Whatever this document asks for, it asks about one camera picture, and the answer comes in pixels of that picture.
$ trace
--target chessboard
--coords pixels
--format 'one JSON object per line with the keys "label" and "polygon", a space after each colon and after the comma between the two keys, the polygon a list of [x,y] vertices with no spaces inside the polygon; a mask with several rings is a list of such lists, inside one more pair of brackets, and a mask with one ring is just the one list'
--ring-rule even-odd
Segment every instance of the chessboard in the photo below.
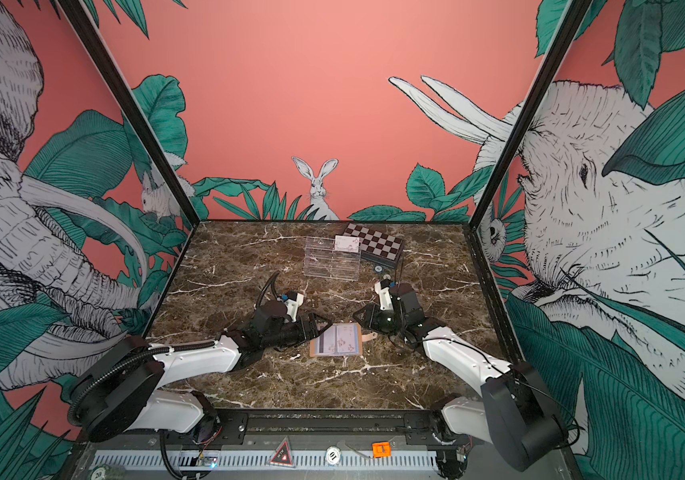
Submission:
{"label": "chessboard", "polygon": [[404,239],[366,226],[348,224],[343,235],[361,238],[361,258],[394,269],[404,251]]}

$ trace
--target elephant eye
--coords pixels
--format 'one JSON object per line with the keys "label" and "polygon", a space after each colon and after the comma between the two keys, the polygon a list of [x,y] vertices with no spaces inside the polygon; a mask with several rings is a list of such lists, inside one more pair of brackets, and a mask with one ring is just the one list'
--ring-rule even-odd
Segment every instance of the elephant eye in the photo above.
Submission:
{"label": "elephant eye", "polygon": [[581,168],[579,168],[579,178],[582,179],[583,185],[585,188],[587,188],[587,165],[583,164]]}

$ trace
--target round label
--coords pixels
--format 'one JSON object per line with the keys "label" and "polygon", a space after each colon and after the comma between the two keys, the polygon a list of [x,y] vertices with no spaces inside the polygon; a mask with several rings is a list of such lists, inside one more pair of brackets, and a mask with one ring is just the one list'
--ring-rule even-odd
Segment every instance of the round label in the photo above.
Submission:
{"label": "round label", "polygon": [[329,447],[326,449],[326,463],[329,465],[337,465],[340,462],[342,452],[337,447]]}

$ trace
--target triangle warning sticker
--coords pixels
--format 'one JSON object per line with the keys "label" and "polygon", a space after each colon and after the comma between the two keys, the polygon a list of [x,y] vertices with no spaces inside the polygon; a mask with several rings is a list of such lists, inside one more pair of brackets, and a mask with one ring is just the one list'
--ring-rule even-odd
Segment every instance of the triangle warning sticker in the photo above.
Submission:
{"label": "triangle warning sticker", "polygon": [[292,460],[292,451],[290,450],[289,437],[284,437],[281,445],[276,449],[273,458],[270,460],[270,465],[278,467],[293,467],[294,460]]}

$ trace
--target metal vent grille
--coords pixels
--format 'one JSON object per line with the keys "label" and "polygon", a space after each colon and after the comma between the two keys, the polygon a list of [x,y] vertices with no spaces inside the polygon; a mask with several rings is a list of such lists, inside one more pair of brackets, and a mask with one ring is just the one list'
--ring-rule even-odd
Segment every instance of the metal vent grille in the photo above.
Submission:
{"label": "metal vent grille", "polygon": [[[217,470],[274,470],[270,465],[272,450],[225,450],[207,451],[206,456],[217,457]],[[371,451],[363,452],[371,457]],[[173,466],[185,470],[210,470],[209,467],[193,467],[197,451],[169,452]],[[434,472],[435,452],[393,452],[385,458],[363,458],[354,452],[343,451],[336,466],[326,463],[326,450],[298,450],[292,452],[295,470],[405,470],[409,472]],[[161,454],[144,450],[98,450],[92,467],[100,465],[123,466],[126,470],[164,470]]]}

